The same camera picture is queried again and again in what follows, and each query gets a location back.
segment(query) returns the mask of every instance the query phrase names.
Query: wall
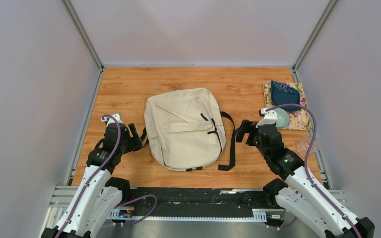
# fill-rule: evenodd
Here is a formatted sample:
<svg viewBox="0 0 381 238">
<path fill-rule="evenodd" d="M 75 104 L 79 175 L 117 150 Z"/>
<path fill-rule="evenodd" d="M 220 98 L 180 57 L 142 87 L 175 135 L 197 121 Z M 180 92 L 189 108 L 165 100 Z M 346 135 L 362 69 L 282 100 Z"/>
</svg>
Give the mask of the wall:
<svg viewBox="0 0 381 238">
<path fill-rule="evenodd" d="M 0 1 L 0 238 L 36 238 L 98 70 L 60 1 Z"/>
<path fill-rule="evenodd" d="M 340 1 L 299 72 L 330 180 L 381 237 L 381 1 Z"/>
<path fill-rule="evenodd" d="M 292 65 L 328 0 L 72 0 L 104 64 Z"/>
</svg>

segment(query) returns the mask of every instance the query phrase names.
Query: gray floor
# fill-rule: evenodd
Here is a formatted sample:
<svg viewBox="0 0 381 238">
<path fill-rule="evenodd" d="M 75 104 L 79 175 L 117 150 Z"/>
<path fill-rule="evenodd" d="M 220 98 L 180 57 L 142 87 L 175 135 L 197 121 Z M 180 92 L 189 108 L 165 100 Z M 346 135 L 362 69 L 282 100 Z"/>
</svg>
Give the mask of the gray floor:
<svg viewBox="0 0 381 238">
<path fill-rule="evenodd" d="M 293 219 L 286 215 L 286 224 Z M 318 236 L 298 220 L 292 227 L 274 231 L 265 224 L 238 222 L 143 221 L 124 228 L 113 227 L 107 221 L 97 238 L 317 238 Z"/>
</svg>

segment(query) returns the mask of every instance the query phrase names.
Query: robotic arm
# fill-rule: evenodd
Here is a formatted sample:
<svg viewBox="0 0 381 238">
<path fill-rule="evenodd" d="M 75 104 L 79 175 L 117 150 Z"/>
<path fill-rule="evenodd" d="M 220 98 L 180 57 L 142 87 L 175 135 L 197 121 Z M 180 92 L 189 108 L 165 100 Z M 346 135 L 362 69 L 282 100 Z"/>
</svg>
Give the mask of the robotic arm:
<svg viewBox="0 0 381 238">
<path fill-rule="evenodd" d="M 133 123 L 129 124 L 131 137 L 119 113 L 102 121 L 107 125 L 106 133 L 88 155 L 84 176 L 72 202 L 53 229 L 45 228 L 42 238 L 95 238 L 107 214 L 122 200 L 129 201 L 129 181 L 110 176 L 123 154 L 142 148 L 142 140 Z"/>
<path fill-rule="evenodd" d="M 259 122 L 242 121 L 236 129 L 236 142 L 242 142 L 248 133 L 246 144 L 256 146 L 271 171 L 281 177 L 282 180 L 277 178 L 263 188 L 270 195 L 270 199 L 293 213 L 322 238 L 356 238 L 351 225 L 353 222 L 362 238 L 372 238 L 374 224 L 367 217 L 359 219 L 339 203 L 313 176 L 309 168 L 304 167 L 303 160 L 284 147 L 281 134 L 275 127 L 278 120 L 276 112 L 264 108 L 259 111 L 259 115 L 263 117 Z M 305 199 L 288 188 L 287 183 Z M 340 215 L 336 206 L 344 215 Z"/>
</svg>

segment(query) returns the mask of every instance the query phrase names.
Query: green bowl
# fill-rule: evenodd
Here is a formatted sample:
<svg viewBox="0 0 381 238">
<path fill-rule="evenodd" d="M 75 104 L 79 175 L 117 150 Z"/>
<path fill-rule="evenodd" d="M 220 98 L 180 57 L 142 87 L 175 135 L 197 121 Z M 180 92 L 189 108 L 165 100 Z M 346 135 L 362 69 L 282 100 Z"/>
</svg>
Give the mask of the green bowl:
<svg viewBox="0 0 381 238">
<path fill-rule="evenodd" d="M 275 112 L 278 116 L 277 125 L 275 125 L 277 128 L 283 128 L 290 123 L 290 116 L 284 109 L 277 108 Z"/>
</svg>

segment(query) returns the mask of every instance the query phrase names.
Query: blue oven mitt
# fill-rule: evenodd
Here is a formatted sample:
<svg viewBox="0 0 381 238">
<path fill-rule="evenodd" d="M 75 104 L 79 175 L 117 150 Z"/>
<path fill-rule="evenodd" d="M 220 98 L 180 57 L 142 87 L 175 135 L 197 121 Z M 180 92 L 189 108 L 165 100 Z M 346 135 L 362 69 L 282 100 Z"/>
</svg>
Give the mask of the blue oven mitt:
<svg viewBox="0 0 381 238">
<path fill-rule="evenodd" d="M 300 93 L 293 87 L 279 83 L 276 81 L 271 81 L 271 100 L 274 105 L 282 105 L 287 103 L 300 104 Z M 287 106 L 282 109 L 295 112 L 300 110 L 300 108 Z"/>
</svg>

